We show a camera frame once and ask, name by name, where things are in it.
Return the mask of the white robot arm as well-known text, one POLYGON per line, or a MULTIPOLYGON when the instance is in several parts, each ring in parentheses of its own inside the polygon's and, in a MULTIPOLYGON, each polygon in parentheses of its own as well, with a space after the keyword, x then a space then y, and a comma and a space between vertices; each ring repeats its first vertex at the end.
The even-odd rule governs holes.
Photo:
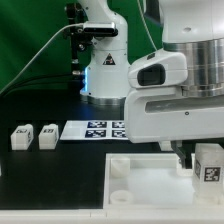
POLYGON ((224 0, 143 0, 161 49, 127 60, 127 23, 107 0, 80 0, 93 35, 82 95, 123 101, 134 143, 224 138, 224 0))

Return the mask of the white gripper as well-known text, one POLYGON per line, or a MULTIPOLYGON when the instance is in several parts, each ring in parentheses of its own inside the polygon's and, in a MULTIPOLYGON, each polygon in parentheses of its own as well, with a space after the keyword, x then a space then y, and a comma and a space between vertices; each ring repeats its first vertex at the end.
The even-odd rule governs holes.
POLYGON ((185 98, 175 87, 132 89, 125 101, 125 129, 133 143, 172 141, 184 169, 192 168, 186 141, 224 137, 224 96, 185 98))

